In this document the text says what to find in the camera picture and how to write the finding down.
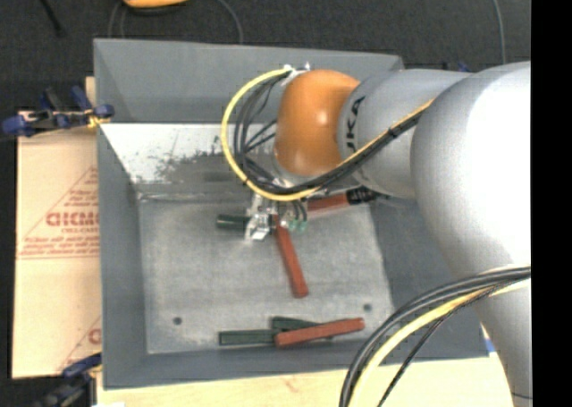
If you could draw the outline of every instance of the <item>kuka logo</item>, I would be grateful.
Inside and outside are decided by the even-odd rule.
[[[46,224],[53,227],[68,225],[99,225],[99,213],[75,211],[53,212],[46,215]]]
[[[366,96],[363,96],[361,98],[358,98],[353,105],[351,106],[351,114],[353,114],[353,116],[351,116],[348,119],[348,123],[347,123],[347,131],[346,131],[346,146],[348,148],[351,148],[351,150],[353,152],[356,152],[356,144],[354,143],[354,139],[355,139],[355,134],[354,134],[354,127],[356,127],[356,120],[358,119],[358,110],[359,110],[359,106],[361,105],[361,102],[364,101],[364,98],[366,98]]]

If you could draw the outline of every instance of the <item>black floor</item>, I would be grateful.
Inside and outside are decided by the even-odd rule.
[[[52,85],[64,94],[93,70],[92,39],[111,34],[234,43],[231,15],[215,0],[191,0],[157,17],[115,15],[117,0],[0,0],[0,117],[34,106]],[[252,45],[367,50],[407,67],[479,71],[531,58],[531,0],[225,0]],[[56,380],[9,380],[13,300],[14,145],[0,142],[0,407],[40,397]]]

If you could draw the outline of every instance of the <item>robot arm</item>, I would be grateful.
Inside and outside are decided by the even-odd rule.
[[[530,78],[530,63],[475,74],[385,72],[361,83],[332,71],[305,72],[282,97],[275,169],[290,182],[327,174],[380,131],[429,105],[415,127],[371,155],[353,179],[415,199],[458,277],[528,265]],[[532,405],[531,287],[484,301],[476,311],[514,404]]]

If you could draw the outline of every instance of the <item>yellow cable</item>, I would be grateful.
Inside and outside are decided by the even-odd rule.
[[[269,199],[269,200],[278,200],[281,202],[288,202],[288,201],[292,201],[292,200],[304,199],[305,197],[308,197],[309,195],[318,191],[320,188],[319,187],[308,188],[307,190],[296,192],[294,194],[288,194],[288,195],[274,194],[273,192],[265,191],[265,190],[259,188],[258,186],[256,186],[253,182],[251,182],[248,179],[246,174],[242,171],[242,169],[239,167],[239,165],[234,160],[234,156],[231,153],[231,149],[230,149],[229,143],[228,143],[228,132],[227,131],[228,131],[228,123],[229,123],[229,120],[231,119],[232,110],[235,108],[235,106],[240,102],[240,100],[244,97],[244,95],[249,90],[253,89],[256,85],[260,84],[261,82],[264,82],[266,80],[269,80],[269,79],[274,78],[276,76],[283,75],[284,73],[291,72],[291,71],[292,71],[292,68],[286,66],[286,67],[281,68],[279,70],[272,70],[270,72],[264,73],[264,74],[256,77],[254,80],[247,82],[242,88],[240,88],[240,90],[234,95],[234,97],[232,97],[228,106],[224,110],[223,119],[221,120],[221,144],[223,147],[224,156],[226,157],[226,160],[228,161],[229,165],[231,166],[232,171],[240,178],[241,181],[243,181],[256,194],[259,194],[262,197]],[[418,115],[420,112],[424,111],[427,107],[429,107],[429,105],[431,105],[432,102],[433,102],[433,100],[429,100],[428,102],[424,103],[419,108],[417,108],[415,111],[413,111],[412,113],[408,114],[407,116],[405,116],[402,119],[400,119],[399,121],[397,121],[392,127],[390,127],[390,129],[392,129],[392,128],[408,121],[412,117]],[[366,145],[364,145],[363,147],[358,149],[355,153],[353,153],[351,156],[347,157],[342,162],[340,162],[336,166],[336,168],[347,164],[350,160],[353,160],[355,157],[363,154],[364,151],[366,151],[369,147],[371,147],[376,141],[378,141],[381,137],[386,135],[390,129],[386,129],[385,131],[380,133],[377,137],[375,137],[373,140],[370,140],[369,142],[367,142]]]
[[[515,289],[521,288],[523,286],[524,282],[518,282],[517,284],[510,284],[509,286],[506,286],[502,289],[499,289],[498,291],[495,291],[491,295],[507,293],[508,291],[514,291]],[[403,342],[404,339],[406,339],[408,336],[410,336],[423,326],[426,326],[429,323],[435,321],[436,319],[445,316],[447,313],[457,308],[457,306],[470,301],[479,294],[489,291],[492,288],[493,286],[487,286],[473,293],[468,293],[458,298],[452,299],[448,302],[445,302],[441,306],[435,309],[431,309],[424,315],[421,315],[419,318],[414,319],[413,321],[405,325],[403,328],[401,328],[399,331],[397,331],[394,335],[392,335],[377,350],[372,359],[366,364],[366,366],[362,370],[361,375],[357,380],[356,386],[353,390],[353,394],[351,395],[351,398],[349,400],[349,407],[358,407],[360,405],[359,398],[363,394],[364,386],[367,380],[371,377],[376,368],[379,367],[379,365],[387,357],[387,355],[390,354],[396,346],[398,346],[401,342]]]

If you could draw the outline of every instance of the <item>clamp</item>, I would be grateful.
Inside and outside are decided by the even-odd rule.
[[[47,131],[97,125],[115,114],[115,109],[111,105],[93,107],[79,86],[71,88],[71,99],[77,109],[66,111],[55,91],[46,88],[39,100],[39,110],[4,119],[2,130],[7,135],[31,137]]]

